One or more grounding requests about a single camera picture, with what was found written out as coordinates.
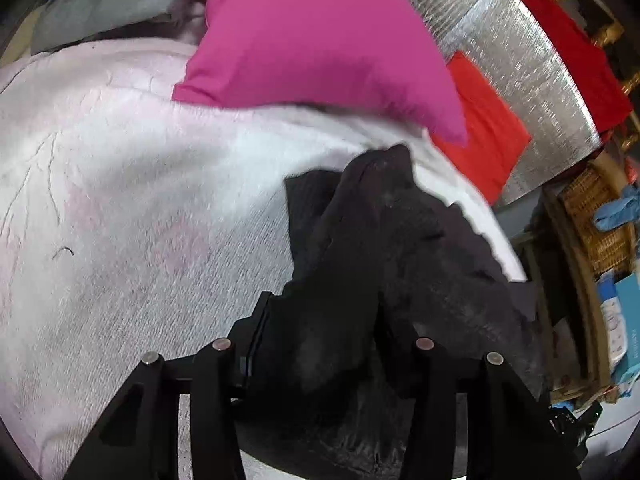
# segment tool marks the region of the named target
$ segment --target magenta pillow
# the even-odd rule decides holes
[[[466,143],[456,87],[408,0],[207,0],[206,16],[174,100],[360,108]]]

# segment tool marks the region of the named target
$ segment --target white blanket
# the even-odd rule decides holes
[[[45,480],[63,475],[143,352],[195,352],[260,291],[281,291],[286,176],[405,142],[418,184],[458,202],[506,276],[524,280],[489,206],[417,130],[171,102],[193,52],[103,41],[0,72],[0,416]],[[250,479],[286,477],[245,459]]]

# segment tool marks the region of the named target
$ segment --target wicker basket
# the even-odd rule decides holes
[[[593,225],[596,209],[620,198],[620,192],[616,190],[621,185],[620,176],[612,174],[616,171],[610,165],[603,170],[601,164],[589,163],[560,194],[596,277],[610,269],[632,272],[635,259],[636,232],[633,224],[627,223],[604,233]]]

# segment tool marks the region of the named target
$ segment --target black garment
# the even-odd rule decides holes
[[[458,206],[415,185],[406,147],[286,188],[293,279],[271,303],[238,413],[242,449],[311,480],[398,477],[413,401],[386,383],[372,340],[378,309],[452,355],[501,352],[540,393],[539,345],[500,265]],[[454,472],[464,474],[459,413]]]

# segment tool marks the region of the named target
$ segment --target round metal joint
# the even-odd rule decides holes
[[[140,360],[147,366],[149,366],[150,364],[155,363],[156,361],[158,361],[158,358],[160,356],[158,355],[158,352],[145,352],[142,354],[142,357],[140,358]]]
[[[217,350],[218,352],[229,350],[231,348],[231,339],[228,337],[219,337],[211,343],[211,346],[213,346],[214,350]]]
[[[498,352],[489,352],[486,355],[486,360],[492,365],[500,366],[504,362],[504,357],[502,357],[502,354],[498,354]]]
[[[420,350],[433,350],[433,347],[436,346],[436,343],[434,343],[428,337],[419,337],[418,339],[415,340],[415,345]]]

